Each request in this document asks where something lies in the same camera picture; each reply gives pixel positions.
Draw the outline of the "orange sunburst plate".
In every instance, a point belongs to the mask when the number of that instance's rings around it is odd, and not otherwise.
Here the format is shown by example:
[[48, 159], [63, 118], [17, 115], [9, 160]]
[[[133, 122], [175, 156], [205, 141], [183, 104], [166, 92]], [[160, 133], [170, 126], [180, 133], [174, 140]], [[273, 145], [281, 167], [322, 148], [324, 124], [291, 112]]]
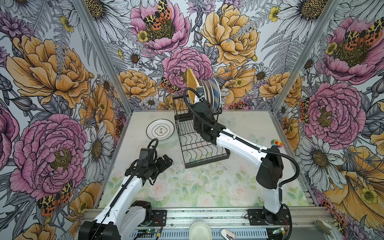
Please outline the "orange sunburst plate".
[[208, 98], [207, 98], [207, 90], [206, 90], [205, 84], [204, 82], [201, 82], [201, 81], [198, 81], [198, 83], [199, 83], [199, 86], [197, 87], [197, 92], [200, 98], [204, 98], [204, 100], [207, 101]]
[[212, 113], [215, 112], [215, 100], [214, 100], [214, 94], [213, 94], [213, 88], [209, 80], [206, 80], [207, 88], [208, 88], [208, 93], [209, 93], [209, 98], [210, 98], [210, 105], [211, 105], [211, 111]]

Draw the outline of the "blue white striped plate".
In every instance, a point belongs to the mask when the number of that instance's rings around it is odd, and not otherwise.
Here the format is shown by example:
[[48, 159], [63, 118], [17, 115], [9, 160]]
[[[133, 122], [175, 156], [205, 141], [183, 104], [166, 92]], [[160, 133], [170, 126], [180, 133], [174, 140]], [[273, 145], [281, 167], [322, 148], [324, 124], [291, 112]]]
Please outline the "blue white striped plate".
[[215, 79], [209, 79], [212, 86], [212, 93], [214, 97], [214, 113], [218, 112], [221, 108], [221, 91], [218, 82]]

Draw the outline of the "white grey emblem plate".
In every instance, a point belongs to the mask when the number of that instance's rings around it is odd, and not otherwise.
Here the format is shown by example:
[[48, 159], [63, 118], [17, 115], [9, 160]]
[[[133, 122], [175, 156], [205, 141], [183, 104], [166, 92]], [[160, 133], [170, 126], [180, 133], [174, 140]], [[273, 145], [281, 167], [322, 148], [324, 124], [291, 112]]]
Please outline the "white grey emblem plate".
[[147, 126], [146, 134], [151, 140], [166, 140], [172, 136], [175, 131], [174, 124], [166, 119], [155, 120]]

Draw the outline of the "cream floral oval plate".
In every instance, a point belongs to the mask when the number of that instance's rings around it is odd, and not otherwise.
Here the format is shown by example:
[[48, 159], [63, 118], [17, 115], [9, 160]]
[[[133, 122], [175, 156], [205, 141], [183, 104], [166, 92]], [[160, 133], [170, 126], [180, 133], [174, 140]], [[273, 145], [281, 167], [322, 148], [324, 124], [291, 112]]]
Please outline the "cream floral oval plate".
[[205, 98], [208, 102], [208, 104], [211, 103], [211, 94], [210, 94], [210, 87], [209, 85], [206, 83], [205, 80], [202, 81], [202, 85], [204, 87], [204, 91], [205, 91]]

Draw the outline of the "yellow woven placemat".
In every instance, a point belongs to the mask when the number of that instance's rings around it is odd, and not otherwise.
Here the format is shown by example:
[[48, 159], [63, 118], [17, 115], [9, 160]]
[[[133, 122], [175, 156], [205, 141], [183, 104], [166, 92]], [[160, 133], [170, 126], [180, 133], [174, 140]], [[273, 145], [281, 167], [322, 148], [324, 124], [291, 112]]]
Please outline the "yellow woven placemat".
[[[197, 87], [199, 87], [200, 85], [198, 83], [196, 76], [193, 73], [193, 70], [191, 68], [188, 68], [186, 75], [187, 75], [187, 87], [193, 89], [196, 92]], [[191, 104], [194, 104], [196, 99], [196, 94], [193, 91], [188, 90], [188, 96], [190, 98]]]

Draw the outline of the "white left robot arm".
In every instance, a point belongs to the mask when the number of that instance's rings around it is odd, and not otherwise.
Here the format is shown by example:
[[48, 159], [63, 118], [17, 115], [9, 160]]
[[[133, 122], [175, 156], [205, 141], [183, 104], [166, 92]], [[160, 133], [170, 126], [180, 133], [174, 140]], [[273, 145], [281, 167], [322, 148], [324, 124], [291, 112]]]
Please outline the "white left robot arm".
[[167, 212], [153, 213], [152, 204], [135, 201], [135, 197], [146, 182], [154, 185], [158, 176], [172, 166], [167, 155], [158, 156], [159, 140], [153, 139], [126, 170], [123, 184], [93, 221], [85, 221], [79, 230], [79, 240], [126, 240], [140, 226], [158, 224], [160, 237], [166, 224]]

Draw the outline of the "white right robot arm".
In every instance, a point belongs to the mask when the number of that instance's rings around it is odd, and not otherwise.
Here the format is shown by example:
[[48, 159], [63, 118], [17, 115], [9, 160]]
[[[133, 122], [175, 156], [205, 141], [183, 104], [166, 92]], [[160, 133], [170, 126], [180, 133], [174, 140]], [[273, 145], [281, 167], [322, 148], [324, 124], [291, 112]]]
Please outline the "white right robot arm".
[[[282, 154], [278, 147], [259, 146], [234, 134], [213, 117], [208, 102], [192, 88], [186, 88], [183, 99], [193, 115], [194, 130], [203, 140], [216, 146], [228, 149], [254, 164], [258, 170], [256, 180], [263, 187], [264, 206], [258, 219], [268, 224], [275, 224], [285, 214], [290, 214], [289, 207], [283, 203], [283, 185], [296, 180], [300, 175], [300, 166], [296, 160]], [[292, 177], [282, 180], [283, 158], [295, 166]]]

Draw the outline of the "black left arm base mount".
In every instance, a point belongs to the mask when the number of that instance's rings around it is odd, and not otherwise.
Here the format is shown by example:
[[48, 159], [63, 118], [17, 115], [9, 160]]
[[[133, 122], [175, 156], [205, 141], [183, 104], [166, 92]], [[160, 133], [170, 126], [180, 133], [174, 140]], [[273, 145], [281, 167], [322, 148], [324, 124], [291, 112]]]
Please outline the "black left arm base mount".
[[139, 227], [164, 227], [167, 222], [167, 210], [154, 210], [152, 204], [146, 201], [135, 201], [131, 207], [142, 207], [145, 209], [145, 218]]

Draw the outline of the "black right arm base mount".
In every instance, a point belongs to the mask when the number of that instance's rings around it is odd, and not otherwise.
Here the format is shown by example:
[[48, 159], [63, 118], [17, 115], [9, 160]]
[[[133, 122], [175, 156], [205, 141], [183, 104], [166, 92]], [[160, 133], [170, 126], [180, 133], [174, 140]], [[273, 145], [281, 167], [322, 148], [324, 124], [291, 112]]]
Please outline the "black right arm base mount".
[[265, 208], [248, 209], [244, 218], [249, 221], [251, 226], [287, 226], [292, 223], [290, 211], [283, 206], [276, 214]]

